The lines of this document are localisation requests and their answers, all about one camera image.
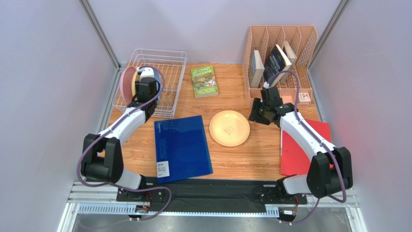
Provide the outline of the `yellow plate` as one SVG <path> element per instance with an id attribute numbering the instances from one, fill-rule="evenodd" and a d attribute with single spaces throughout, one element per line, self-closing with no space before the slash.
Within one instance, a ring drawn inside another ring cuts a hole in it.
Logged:
<path id="1" fill-rule="evenodd" d="M 213 116 L 209 124 L 209 131 L 218 144 L 235 147 L 248 139 L 250 124 L 241 113 L 225 110 Z"/>

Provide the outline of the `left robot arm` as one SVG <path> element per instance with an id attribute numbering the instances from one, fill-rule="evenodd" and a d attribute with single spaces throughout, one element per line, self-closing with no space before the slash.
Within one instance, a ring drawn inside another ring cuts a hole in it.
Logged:
<path id="1" fill-rule="evenodd" d="M 76 171 L 83 185 L 92 187 L 84 178 L 98 181 L 97 186 L 113 185 L 127 191 L 140 191 L 143 177 L 124 167 L 122 146 L 155 112 L 164 89 L 164 77 L 141 77 L 135 83 L 131 102 L 110 127 L 84 138 L 83 153 Z"/>

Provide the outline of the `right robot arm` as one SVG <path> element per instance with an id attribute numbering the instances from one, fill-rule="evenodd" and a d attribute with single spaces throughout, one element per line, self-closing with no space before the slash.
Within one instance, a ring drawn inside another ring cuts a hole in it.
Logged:
<path id="1" fill-rule="evenodd" d="M 276 87 L 263 88 L 253 100 L 249 120 L 264 125 L 274 123 L 287 132 L 310 161 L 307 174 L 291 175 L 277 181 L 283 195 L 311 194 L 347 201 L 346 191 L 353 186 L 350 151 L 323 138 L 292 103 L 284 103 Z"/>

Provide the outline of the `blue plate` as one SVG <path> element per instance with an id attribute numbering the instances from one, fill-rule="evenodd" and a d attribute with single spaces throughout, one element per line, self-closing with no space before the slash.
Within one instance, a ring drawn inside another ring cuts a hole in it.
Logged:
<path id="1" fill-rule="evenodd" d="M 159 75 L 159 73 L 154 70 L 154 78 L 156 80 L 156 87 L 157 87 L 157 93 L 159 93 L 160 89 L 161 89 L 161 77 Z"/>

